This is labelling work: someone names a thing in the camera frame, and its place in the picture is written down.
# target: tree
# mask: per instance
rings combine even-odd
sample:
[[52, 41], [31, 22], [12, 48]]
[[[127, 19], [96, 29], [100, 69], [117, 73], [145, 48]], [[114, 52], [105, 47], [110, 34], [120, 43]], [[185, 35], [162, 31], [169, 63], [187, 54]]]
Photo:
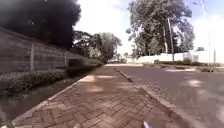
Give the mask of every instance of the tree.
[[128, 57], [128, 53], [127, 53], [127, 52], [124, 53], [124, 57], [125, 57], [125, 58]]
[[205, 48], [203, 48], [203, 47], [198, 47], [196, 51], [205, 51]]
[[170, 33], [175, 52], [193, 49], [193, 27], [188, 22], [191, 10], [183, 0], [135, 0], [129, 5], [131, 28], [127, 30], [134, 39], [138, 55], [155, 55], [165, 52], [165, 43], [171, 53]]
[[117, 53], [117, 47], [121, 46], [121, 40], [112, 33], [100, 33], [102, 39], [101, 52], [104, 56], [105, 61], [113, 58], [114, 54]]
[[80, 12], [77, 0], [0, 0], [0, 26], [70, 49]]
[[90, 58], [99, 58], [101, 48], [102, 40], [99, 34], [91, 35], [83, 31], [74, 32], [74, 45], [71, 49], [74, 52]]

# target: curb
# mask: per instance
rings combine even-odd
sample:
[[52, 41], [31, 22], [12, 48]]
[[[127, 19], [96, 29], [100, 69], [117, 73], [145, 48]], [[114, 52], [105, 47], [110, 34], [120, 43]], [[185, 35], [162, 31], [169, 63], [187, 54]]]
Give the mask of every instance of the curb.
[[131, 77], [127, 76], [122, 71], [118, 70], [117, 68], [114, 68], [114, 70], [117, 71], [118, 73], [120, 73], [128, 82], [134, 83], [133, 80], [131, 79]]
[[169, 117], [174, 119], [183, 128], [207, 128], [201, 122], [194, 120], [190, 115], [178, 109], [175, 105], [171, 105], [168, 101], [159, 97], [159, 95], [152, 92], [147, 85], [136, 85], [131, 77], [126, 75], [121, 70], [114, 68], [125, 79], [133, 83], [137, 88], [146, 94], [146, 97], [150, 98], [154, 103], [158, 105]]

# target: asphalt road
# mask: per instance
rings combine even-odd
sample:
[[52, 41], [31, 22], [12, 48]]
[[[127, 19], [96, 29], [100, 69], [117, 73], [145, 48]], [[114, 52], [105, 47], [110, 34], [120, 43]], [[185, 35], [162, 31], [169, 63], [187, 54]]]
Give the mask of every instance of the asphalt road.
[[224, 127], [224, 74], [113, 65], [208, 128]]

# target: brick sidewalk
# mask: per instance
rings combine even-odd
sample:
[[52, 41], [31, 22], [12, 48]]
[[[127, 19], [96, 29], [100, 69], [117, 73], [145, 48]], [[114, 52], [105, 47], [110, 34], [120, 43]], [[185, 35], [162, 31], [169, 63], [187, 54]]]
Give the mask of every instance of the brick sidewalk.
[[142, 128], [147, 121], [152, 128], [179, 128], [108, 66], [44, 103], [13, 124], [21, 128]]

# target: paving brick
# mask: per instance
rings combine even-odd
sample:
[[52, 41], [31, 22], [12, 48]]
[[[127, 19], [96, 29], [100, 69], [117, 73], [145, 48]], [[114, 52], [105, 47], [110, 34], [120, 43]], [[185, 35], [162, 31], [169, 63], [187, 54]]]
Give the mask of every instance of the paving brick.
[[116, 105], [113, 109], [115, 110], [115, 111], [119, 111], [121, 108], [123, 108], [124, 107], [124, 105], [122, 105], [122, 104], [118, 104], [118, 105]]
[[128, 124], [128, 122], [130, 120], [131, 120], [131, 118], [123, 116], [123, 118], [120, 118], [119, 120], [116, 120], [116, 122], [113, 124], [113, 126], [115, 128], [123, 128]]
[[42, 118], [43, 118], [43, 122], [52, 122], [53, 121], [53, 117], [51, 114], [42, 115]]
[[107, 108], [103, 107], [101, 108], [104, 113], [106, 113], [108, 116], [112, 116], [116, 111], [113, 108]]
[[93, 118], [91, 120], [87, 120], [82, 125], [83, 125], [83, 128], [89, 128], [89, 127], [99, 123], [100, 121], [101, 121], [101, 119], [96, 117], [96, 118]]
[[93, 117], [96, 117], [96, 116], [98, 116], [98, 115], [100, 115], [100, 114], [102, 114], [102, 113], [103, 113], [103, 110], [101, 110], [101, 109], [97, 109], [96, 111], [93, 111], [93, 112], [87, 114], [86, 117], [87, 117], [88, 119], [92, 119]]
[[97, 125], [91, 126], [90, 128], [100, 128]]
[[99, 116], [99, 118], [101, 118], [102, 120], [106, 121], [109, 124], [113, 124], [116, 120], [106, 114], [102, 114]]
[[121, 110], [119, 110], [118, 112], [116, 112], [116, 113], [113, 115], [113, 118], [115, 118], [115, 119], [120, 119], [120, 118], [122, 118], [122, 116], [124, 116], [126, 113], [127, 113], [127, 110], [125, 110], [125, 109], [121, 109]]
[[132, 119], [138, 120], [138, 121], [143, 121], [144, 120], [143, 116], [132, 113], [132, 112], [127, 113], [127, 116], [131, 117]]
[[48, 128], [69, 128], [66, 123], [57, 124]]
[[135, 128], [135, 127], [132, 126], [130, 123], [128, 123], [124, 128]]
[[84, 122], [84, 121], [87, 120], [86, 117], [83, 116], [83, 115], [80, 114], [80, 113], [75, 113], [75, 114], [73, 114], [73, 116], [75, 117], [75, 119], [76, 119], [79, 123], [82, 123], [82, 122]]
[[140, 128], [140, 127], [142, 127], [143, 126], [143, 121], [139, 121], [139, 120], [130, 120], [129, 121], [129, 123], [130, 123], [130, 125], [132, 125], [133, 127], [135, 127], [135, 128]]
[[107, 122], [100, 122], [97, 124], [100, 128], [114, 128], [112, 125], [108, 124]]
[[69, 128], [74, 128], [74, 127], [81, 127], [80, 126], [80, 123], [78, 123], [76, 120], [70, 120], [70, 121], [68, 121], [67, 122], [67, 126], [69, 127]]
[[84, 115], [86, 115], [86, 114], [88, 114], [88, 113], [90, 112], [90, 110], [87, 109], [87, 108], [84, 107], [84, 106], [80, 106], [80, 107], [78, 107], [77, 109], [78, 109], [78, 112], [80, 112], [80, 113], [82, 113], [82, 114], [84, 114]]
[[62, 116], [61, 111], [59, 111], [58, 109], [53, 109], [53, 110], [51, 110], [51, 113], [52, 113], [52, 116], [53, 116], [54, 118], [57, 118], [57, 117]]
[[42, 123], [35, 123], [33, 124], [32, 128], [43, 128], [43, 124]]
[[37, 110], [37, 111], [33, 112], [32, 116], [39, 117], [42, 115], [49, 115], [50, 113], [51, 113], [50, 110]]

